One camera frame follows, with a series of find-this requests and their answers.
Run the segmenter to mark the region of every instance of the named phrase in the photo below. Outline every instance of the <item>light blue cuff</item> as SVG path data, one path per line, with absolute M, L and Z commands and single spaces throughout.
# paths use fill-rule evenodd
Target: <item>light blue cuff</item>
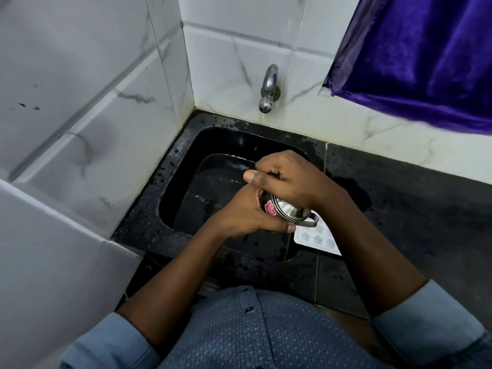
M 432 280 L 371 324 L 411 366 L 457 353 L 485 332 L 472 314 Z
M 140 332 L 117 313 L 78 338 L 61 357 L 73 369 L 155 369 L 159 356 Z

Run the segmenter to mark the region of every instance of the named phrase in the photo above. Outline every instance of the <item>patterned shirt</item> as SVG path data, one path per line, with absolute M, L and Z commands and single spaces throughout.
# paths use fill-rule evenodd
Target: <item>patterned shirt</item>
M 492 368 L 483 326 L 435 282 L 372 320 L 410 366 Z M 192 308 L 183 334 L 161 360 L 112 313 L 64 353 L 60 368 L 382 368 L 313 305 L 250 286 L 223 290 Z

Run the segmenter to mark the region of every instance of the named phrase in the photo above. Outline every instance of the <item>person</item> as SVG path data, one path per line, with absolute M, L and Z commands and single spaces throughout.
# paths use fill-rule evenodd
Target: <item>person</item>
M 312 304 L 286 294 L 240 286 L 189 309 L 227 238 L 295 230 L 261 210 L 263 190 L 321 215 L 372 328 L 409 366 L 492 367 L 491 339 L 480 322 L 406 260 L 348 193 L 311 163 L 285 151 L 262 158 L 243 177 L 248 184 L 178 257 L 69 347 L 61 368 L 386 367 Z

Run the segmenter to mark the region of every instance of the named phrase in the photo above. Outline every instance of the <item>faucet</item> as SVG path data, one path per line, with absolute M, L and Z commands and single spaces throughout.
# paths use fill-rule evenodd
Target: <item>faucet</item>
M 260 111 L 264 114 L 272 111 L 273 103 L 280 97 L 280 88 L 276 86 L 279 77 L 279 67 L 271 64 L 265 73 L 263 86 L 261 87 L 261 100 L 259 103 Z

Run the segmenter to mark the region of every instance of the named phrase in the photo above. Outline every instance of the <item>ice cube tray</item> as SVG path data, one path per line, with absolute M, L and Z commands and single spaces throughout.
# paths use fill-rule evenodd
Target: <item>ice cube tray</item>
M 319 218 L 318 225 L 314 228 L 297 226 L 294 232 L 294 242 L 331 254 L 341 255 L 332 232 L 330 232 L 328 225 L 325 224 L 321 217 Z

